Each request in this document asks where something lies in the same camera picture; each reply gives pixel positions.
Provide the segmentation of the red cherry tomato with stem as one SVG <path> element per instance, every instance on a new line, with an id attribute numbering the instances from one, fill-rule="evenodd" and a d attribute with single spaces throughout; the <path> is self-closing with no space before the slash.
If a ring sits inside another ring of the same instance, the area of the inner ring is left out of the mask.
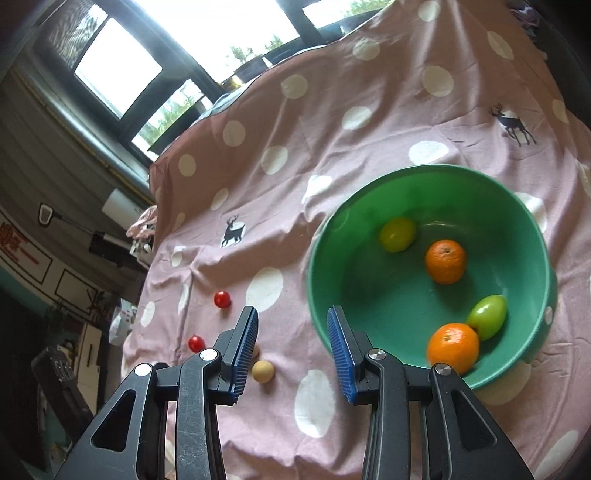
<path id="1" fill-rule="evenodd" d="M 204 338 L 198 335 L 192 335 L 187 341 L 187 346 L 194 354 L 197 354 L 206 348 Z"/>

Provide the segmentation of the tan round longan fruit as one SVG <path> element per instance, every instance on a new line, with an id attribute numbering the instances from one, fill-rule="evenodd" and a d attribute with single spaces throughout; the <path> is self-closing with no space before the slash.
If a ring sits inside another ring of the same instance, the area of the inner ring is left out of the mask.
<path id="1" fill-rule="evenodd" d="M 252 365 L 252 378 L 257 383 L 266 384 L 270 382 L 273 379 L 274 373 L 276 373 L 276 369 L 270 361 L 259 360 Z"/>

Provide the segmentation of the large orange mandarin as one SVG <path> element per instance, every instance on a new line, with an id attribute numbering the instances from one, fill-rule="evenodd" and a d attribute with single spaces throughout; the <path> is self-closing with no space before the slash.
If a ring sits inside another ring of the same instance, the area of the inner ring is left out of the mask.
<path id="1" fill-rule="evenodd" d="M 444 363 L 459 375 L 467 374 L 477 363 L 480 339 L 465 323 L 448 323 L 441 326 L 430 338 L 427 359 L 431 366 Z"/>

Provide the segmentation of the green plastic bowl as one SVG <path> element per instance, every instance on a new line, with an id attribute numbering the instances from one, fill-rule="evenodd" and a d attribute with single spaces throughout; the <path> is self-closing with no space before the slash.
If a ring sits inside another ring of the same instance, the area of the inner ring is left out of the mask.
<path id="1" fill-rule="evenodd" d="M 325 220 L 311 245 L 307 294 L 322 340 L 329 308 L 339 306 L 375 347 L 421 368 L 441 326 L 466 321 L 488 296 L 504 297 L 506 320 L 465 377 L 479 389 L 534 360 L 557 280 L 515 193 L 475 170 L 434 164 L 370 182 Z"/>

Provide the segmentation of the green oval fruit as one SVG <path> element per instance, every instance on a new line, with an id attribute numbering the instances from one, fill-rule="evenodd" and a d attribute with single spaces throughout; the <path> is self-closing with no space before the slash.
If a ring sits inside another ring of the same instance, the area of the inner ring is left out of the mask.
<path id="1" fill-rule="evenodd" d="M 503 327 L 507 316 L 507 301 L 502 295 L 490 295 L 480 300 L 470 311 L 466 323 L 481 341 L 495 336 Z"/>

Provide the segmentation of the small orange mandarin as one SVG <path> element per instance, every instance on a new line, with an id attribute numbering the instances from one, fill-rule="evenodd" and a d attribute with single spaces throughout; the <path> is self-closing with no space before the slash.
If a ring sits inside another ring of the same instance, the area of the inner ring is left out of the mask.
<path id="1" fill-rule="evenodd" d="M 464 276 L 467 254 L 458 242 L 449 239 L 439 240 L 428 249 L 425 266 L 434 282 L 452 285 Z"/>

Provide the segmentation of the yellow green small fruit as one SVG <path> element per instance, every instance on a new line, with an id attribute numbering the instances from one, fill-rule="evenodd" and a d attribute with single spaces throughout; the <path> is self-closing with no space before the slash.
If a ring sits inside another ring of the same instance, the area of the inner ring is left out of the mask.
<path id="1" fill-rule="evenodd" d="M 390 253 L 406 250 L 417 236 L 416 223 L 407 217 L 397 217 L 386 223 L 379 234 L 381 246 Z"/>

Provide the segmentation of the white plastic bag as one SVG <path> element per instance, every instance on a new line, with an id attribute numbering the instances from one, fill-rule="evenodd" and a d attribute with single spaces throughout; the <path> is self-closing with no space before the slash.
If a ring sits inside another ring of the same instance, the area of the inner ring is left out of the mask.
<path id="1" fill-rule="evenodd" d="M 130 307 L 116 307 L 111 319 L 108 341 L 111 345 L 121 347 L 132 330 L 137 308 Z"/>

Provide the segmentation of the black upright vacuum cleaner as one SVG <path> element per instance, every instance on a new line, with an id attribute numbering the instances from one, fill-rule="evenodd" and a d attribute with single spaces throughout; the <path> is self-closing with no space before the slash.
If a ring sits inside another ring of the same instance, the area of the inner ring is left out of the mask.
<path id="1" fill-rule="evenodd" d="M 54 219 L 81 230 L 90 236 L 88 251 L 100 258 L 114 263 L 118 268 L 126 267 L 138 272 L 144 271 L 137 259 L 131 255 L 131 245 L 105 232 L 91 230 L 57 213 L 50 205 L 41 203 L 38 208 L 37 222 L 42 228 L 48 228 Z"/>

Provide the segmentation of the pink crumpled cloth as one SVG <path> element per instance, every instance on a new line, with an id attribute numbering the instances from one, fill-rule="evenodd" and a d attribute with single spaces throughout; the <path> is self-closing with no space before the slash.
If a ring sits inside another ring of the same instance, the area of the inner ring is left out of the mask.
<path id="1" fill-rule="evenodd" d="M 149 244 L 154 243 L 158 219 L 158 207 L 152 205 L 143 211 L 137 220 L 127 229 L 126 237 L 133 241 Z"/>

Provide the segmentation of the pink polka dot tablecloth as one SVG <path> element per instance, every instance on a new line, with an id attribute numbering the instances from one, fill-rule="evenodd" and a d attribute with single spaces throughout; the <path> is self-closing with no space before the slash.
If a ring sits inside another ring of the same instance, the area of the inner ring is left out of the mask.
<path id="1" fill-rule="evenodd" d="M 356 190 L 451 163 L 514 191 L 557 272 L 549 336 L 479 398 L 538 479 L 590 434 L 590 131 L 501 1 L 396 1 L 331 45 L 264 72 L 150 169 L 155 257 L 124 371 L 176 365 L 242 308 L 276 366 L 218 413 L 231 479 L 356 479 L 368 417 L 339 392 L 305 299 L 311 240 Z M 228 291 L 229 308 L 214 305 Z"/>

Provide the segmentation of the black planter box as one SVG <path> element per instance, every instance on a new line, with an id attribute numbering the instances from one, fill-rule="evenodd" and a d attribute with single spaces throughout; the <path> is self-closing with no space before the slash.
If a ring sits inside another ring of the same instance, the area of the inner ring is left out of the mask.
<path id="1" fill-rule="evenodd" d="M 256 78 L 267 69 L 269 69 L 269 67 L 267 66 L 266 58 L 259 55 L 240 65 L 238 69 L 235 70 L 235 76 L 245 84 L 252 81 L 252 79 Z"/>

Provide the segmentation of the black window frame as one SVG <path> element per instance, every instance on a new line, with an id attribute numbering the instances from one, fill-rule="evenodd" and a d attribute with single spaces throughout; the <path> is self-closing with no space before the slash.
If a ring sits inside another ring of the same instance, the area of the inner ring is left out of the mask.
<path id="1" fill-rule="evenodd" d="M 153 161 L 218 99 L 235 70 L 270 68 L 324 46 L 383 1 L 65 1 L 35 53 L 82 109 L 142 162 Z"/>

